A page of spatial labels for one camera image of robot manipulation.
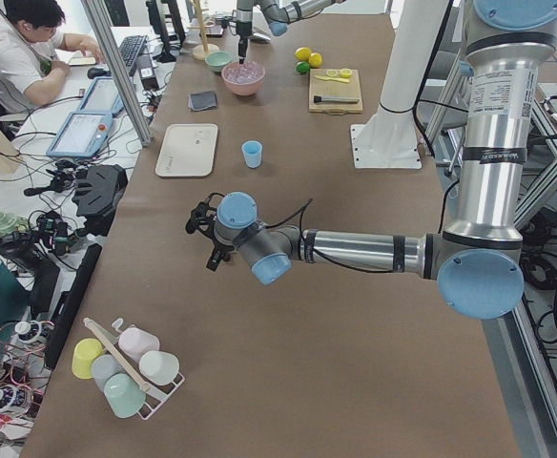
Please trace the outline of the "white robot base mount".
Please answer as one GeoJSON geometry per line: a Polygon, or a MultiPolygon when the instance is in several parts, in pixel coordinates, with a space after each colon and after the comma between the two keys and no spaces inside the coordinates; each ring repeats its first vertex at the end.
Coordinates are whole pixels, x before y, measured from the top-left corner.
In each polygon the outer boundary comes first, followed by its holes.
{"type": "Polygon", "coordinates": [[[351,126],[358,169],[422,167],[414,122],[415,103],[431,54],[450,15],[449,1],[406,1],[389,58],[378,110],[351,126]]]}

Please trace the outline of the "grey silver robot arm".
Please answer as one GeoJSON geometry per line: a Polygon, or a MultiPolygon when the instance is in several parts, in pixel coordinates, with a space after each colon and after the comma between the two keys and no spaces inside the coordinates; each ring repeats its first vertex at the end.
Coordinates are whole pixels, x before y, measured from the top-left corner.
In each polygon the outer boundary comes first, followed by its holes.
{"type": "Polygon", "coordinates": [[[216,269],[239,253],[270,284],[294,260],[329,262],[372,274],[411,272],[438,284],[444,301],[468,317],[495,319],[524,291],[523,239],[515,226],[539,66],[554,51],[557,1],[471,1],[464,48],[473,81],[458,180],[456,216],[420,238],[303,229],[268,224],[243,192],[218,205],[202,200],[185,229],[213,242],[216,269]]]}
{"type": "Polygon", "coordinates": [[[334,4],[334,0],[291,1],[285,7],[280,7],[277,1],[238,0],[233,16],[238,36],[238,62],[243,64],[247,56],[253,34],[254,7],[259,7],[271,33],[279,36],[287,31],[289,24],[308,19],[334,4]]]}

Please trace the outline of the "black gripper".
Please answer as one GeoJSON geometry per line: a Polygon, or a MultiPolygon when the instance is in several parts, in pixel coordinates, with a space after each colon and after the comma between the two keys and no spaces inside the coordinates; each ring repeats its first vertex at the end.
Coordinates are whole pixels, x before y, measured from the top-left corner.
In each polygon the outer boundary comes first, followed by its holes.
{"type": "Polygon", "coordinates": [[[211,271],[216,271],[222,261],[230,260],[231,254],[234,252],[234,247],[230,243],[221,242],[215,235],[217,208],[211,204],[211,200],[215,196],[224,198],[221,193],[211,193],[191,211],[185,225],[185,231],[188,234],[199,232],[213,243],[214,248],[206,263],[206,268],[211,271]]]}
{"type": "Polygon", "coordinates": [[[242,34],[238,40],[238,59],[245,60],[249,46],[249,36],[242,34]]]}

